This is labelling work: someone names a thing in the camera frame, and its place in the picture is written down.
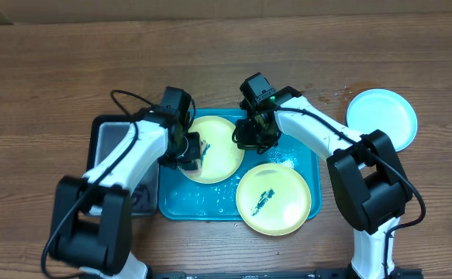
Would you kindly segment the light blue plate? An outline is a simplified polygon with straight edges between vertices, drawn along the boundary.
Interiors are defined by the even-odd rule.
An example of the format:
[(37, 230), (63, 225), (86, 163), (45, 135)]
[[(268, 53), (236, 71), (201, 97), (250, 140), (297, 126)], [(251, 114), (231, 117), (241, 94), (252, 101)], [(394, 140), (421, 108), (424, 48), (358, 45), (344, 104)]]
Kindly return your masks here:
[(357, 95), (348, 105), (346, 123), (351, 129), (366, 134), (381, 130), (389, 136), (397, 152), (407, 148), (418, 132), (417, 115), (410, 103), (383, 88)]

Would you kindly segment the pink green scrub sponge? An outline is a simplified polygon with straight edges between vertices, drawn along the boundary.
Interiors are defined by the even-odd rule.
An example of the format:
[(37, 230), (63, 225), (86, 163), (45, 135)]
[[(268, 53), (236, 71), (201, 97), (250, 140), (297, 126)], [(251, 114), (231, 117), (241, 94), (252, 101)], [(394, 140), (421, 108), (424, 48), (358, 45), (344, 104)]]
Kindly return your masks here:
[(183, 171), (199, 172), (202, 167), (202, 159), (191, 159), (181, 164), (181, 169)]

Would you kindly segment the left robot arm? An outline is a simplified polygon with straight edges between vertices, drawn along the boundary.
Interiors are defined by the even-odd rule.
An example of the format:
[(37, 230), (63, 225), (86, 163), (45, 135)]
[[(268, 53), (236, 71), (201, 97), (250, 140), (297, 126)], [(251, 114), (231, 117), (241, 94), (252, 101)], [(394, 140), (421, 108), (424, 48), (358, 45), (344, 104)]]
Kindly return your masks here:
[(129, 129), (112, 152), (82, 177), (63, 177), (57, 185), (47, 258), (79, 268), (77, 278), (139, 278), (150, 269), (131, 252), (131, 194), (154, 163), (202, 171), (202, 144), (190, 132), (195, 102), (186, 91), (168, 87), (160, 104), (127, 112)]

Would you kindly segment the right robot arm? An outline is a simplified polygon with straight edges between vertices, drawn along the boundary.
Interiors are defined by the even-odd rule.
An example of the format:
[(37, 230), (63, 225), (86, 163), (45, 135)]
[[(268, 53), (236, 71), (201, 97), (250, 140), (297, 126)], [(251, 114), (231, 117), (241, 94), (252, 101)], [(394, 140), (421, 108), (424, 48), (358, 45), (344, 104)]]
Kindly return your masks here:
[(337, 208), (354, 232), (350, 278), (401, 278), (392, 262), (395, 231), (413, 189), (390, 138), (381, 130), (363, 134), (314, 108), (290, 86), (275, 89), (260, 73), (240, 86), (233, 142), (265, 153), (283, 135), (295, 138), (326, 161)]

